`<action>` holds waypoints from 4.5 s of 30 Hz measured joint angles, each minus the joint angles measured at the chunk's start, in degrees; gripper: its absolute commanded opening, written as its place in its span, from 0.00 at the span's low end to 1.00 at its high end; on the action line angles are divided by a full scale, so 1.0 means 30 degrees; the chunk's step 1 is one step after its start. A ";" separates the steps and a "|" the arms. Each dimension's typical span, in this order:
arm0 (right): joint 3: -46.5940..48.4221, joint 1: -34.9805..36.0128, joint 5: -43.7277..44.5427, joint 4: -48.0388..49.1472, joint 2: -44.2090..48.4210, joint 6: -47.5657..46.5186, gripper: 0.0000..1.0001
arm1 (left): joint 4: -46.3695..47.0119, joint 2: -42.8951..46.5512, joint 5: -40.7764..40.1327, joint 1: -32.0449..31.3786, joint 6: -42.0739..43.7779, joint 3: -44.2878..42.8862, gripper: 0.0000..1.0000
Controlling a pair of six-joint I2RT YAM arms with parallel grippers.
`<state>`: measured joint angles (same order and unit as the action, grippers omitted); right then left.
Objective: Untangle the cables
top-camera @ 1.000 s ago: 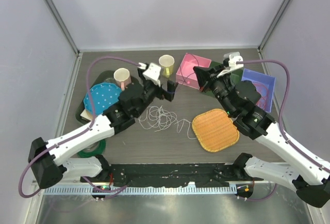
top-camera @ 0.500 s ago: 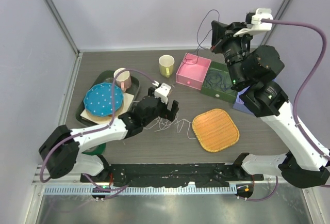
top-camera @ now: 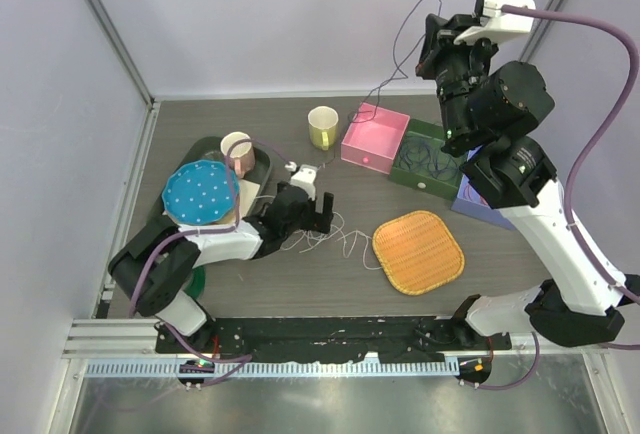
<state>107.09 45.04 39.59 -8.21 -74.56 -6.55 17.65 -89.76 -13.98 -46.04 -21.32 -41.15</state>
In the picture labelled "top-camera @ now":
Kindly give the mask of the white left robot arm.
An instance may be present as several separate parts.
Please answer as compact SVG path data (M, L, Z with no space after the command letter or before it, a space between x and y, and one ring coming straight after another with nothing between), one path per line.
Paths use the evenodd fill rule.
M216 324L183 289L191 272L208 264L264 258L297 231L327 234L333 204L334 194L326 192L318 212L316 200L303 188L280 182L271 202L230 226L181 229L160 215L110 260L108 272L133 303L134 313L159 319L166 340L200 353L211 345Z

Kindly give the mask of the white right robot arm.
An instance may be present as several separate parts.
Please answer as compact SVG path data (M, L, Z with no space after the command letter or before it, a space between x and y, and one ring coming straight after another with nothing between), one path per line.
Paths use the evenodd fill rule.
M639 280L580 231L568 183L531 136L554 100L534 65L492 69L498 44L477 16L429 15L416 74L436 84L443 152L462 159L471 186L524 237L549 278L515 294L469 297L451 325L453 340L472 349L493 334L532 330L563 347L612 342Z

